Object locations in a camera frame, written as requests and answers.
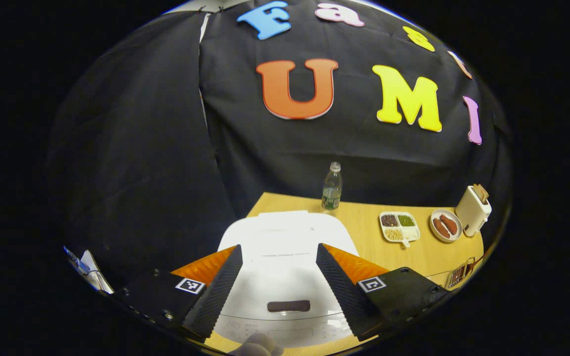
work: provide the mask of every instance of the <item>sausage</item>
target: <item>sausage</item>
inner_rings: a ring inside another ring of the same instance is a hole
[[[448,230],[450,230],[450,234],[452,235],[457,234],[457,223],[455,223],[454,220],[448,218],[444,214],[441,214],[441,222],[444,223],[444,225],[446,225]]]
[[[441,236],[445,237],[446,239],[450,238],[450,234],[448,234],[448,230],[445,229],[445,226],[443,226],[441,220],[434,219],[432,223],[434,223],[434,228],[436,228],[437,231],[439,231],[439,234],[441,234]]]

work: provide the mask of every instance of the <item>black background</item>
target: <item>black background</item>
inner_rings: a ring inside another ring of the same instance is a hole
[[[76,276],[41,176],[50,123],[74,81],[177,5],[0,3],[0,355],[190,351]],[[570,352],[570,4],[387,7],[448,43],[491,85],[516,135],[515,194],[504,239],[477,278],[432,317],[364,354]]]

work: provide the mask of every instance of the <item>white compartment plate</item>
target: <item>white compartment plate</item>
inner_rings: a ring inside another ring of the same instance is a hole
[[[397,226],[394,226],[394,227],[384,226],[384,224],[382,224],[382,216],[386,216],[386,215],[395,216],[395,219],[397,220]],[[410,217],[412,219],[412,222],[414,223],[414,226],[402,226],[400,223],[399,216]],[[416,241],[421,236],[421,233],[419,232],[419,226],[417,224],[417,221],[415,220],[415,217],[412,216],[412,214],[409,212],[381,212],[380,213],[380,227],[382,228],[382,236],[384,236],[384,239],[386,241],[400,242],[400,243],[403,243],[403,245],[406,247],[410,247],[409,241]],[[402,233],[403,239],[391,239],[391,238],[387,237],[386,233],[387,233],[387,231],[390,231],[390,230],[400,231]]]
[[[441,216],[441,214],[444,214],[446,217],[452,219],[457,224],[457,233],[451,236],[449,239],[446,239],[445,237],[443,237],[443,235],[439,234],[439,231],[437,231],[437,229],[434,228],[434,223],[432,222],[434,219],[438,219]],[[437,209],[434,212],[432,212],[432,214],[430,215],[430,230],[432,230],[434,235],[441,241],[445,243],[453,243],[454,241],[457,241],[459,237],[461,237],[461,232],[462,232],[461,221],[452,212],[449,212],[448,210],[444,209]]]

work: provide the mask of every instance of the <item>foam letter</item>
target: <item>foam letter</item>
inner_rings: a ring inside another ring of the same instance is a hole
[[[410,38],[410,40],[414,42],[415,45],[420,45],[421,47],[430,50],[430,52],[434,52],[434,47],[432,46],[432,43],[428,42],[428,39],[423,34],[420,34],[416,30],[411,29],[410,27],[403,26],[402,28],[406,31],[406,33],[408,34],[408,38]]]
[[[481,127],[479,126],[479,106],[471,97],[463,97],[470,114],[470,132],[468,139],[475,144],[482,144]]]
[[[441,131],[437,106],[438,87],[434,81],[419,77],[414,90],[410,90],[408,83],[395,68],[374,65],[373,72],[382,80],[382,110],[378,111],[378,120],[393,124],[402,122],[402,114],[397,111],[399,103],[409,125],[415,122],[421,108],[419,127],[436,133]]]
[[[292,61],[271,61],[258,65],[263,77],[263,103],[272,114],[282,119],[314,119],[324,115],[333,105],[333,70],[331,59],[309,59],[305,67],[314,71],[315,95],[310,101],[294,101],[289,94],[289,72]]]
[[[457,65],[459,65],[461,70],[468,76],[468,78],[472,79],[472,75],[470,74],[470,72],[468,72],[468,70],[466,69],[466,66],[463,64],[463,62],[461,62],[461,59],[459,59],[459,57],[457,57],[456,54],[454,54],[450,51],[448,51],[448,53],[450,54],[450,56],[452,56],[452,58],[454,58],[455,61],[457,61]]]
[[[258,30],[258,39],[268,39],[291,28],[289,22],[276,21],[277,18],[280,20],[289,18],[289,14],[280,8],[286,6],[287,2],[273,1],[242,14],[237,18],[237,22],[245,21],[249,23]]]
[[[336,4],[318,4],[319,9],[315,11],[316,16],[328,21],[344,22],[355,27],[364,26],[360,21],[358,13],[348,7]]]

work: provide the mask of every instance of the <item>orange letter u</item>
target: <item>orange letter u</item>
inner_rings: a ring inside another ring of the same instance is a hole
[[[315,119],[333,105],[333,70],[337,62],[331,59],[308,59],[305,67],[314,71],[315,95],[310,101],[295,101],[289,94],[289,73],[296,65],[292,61],[271,61],[258,65],[263,77],[263,103],[272,114],[282,119]]]

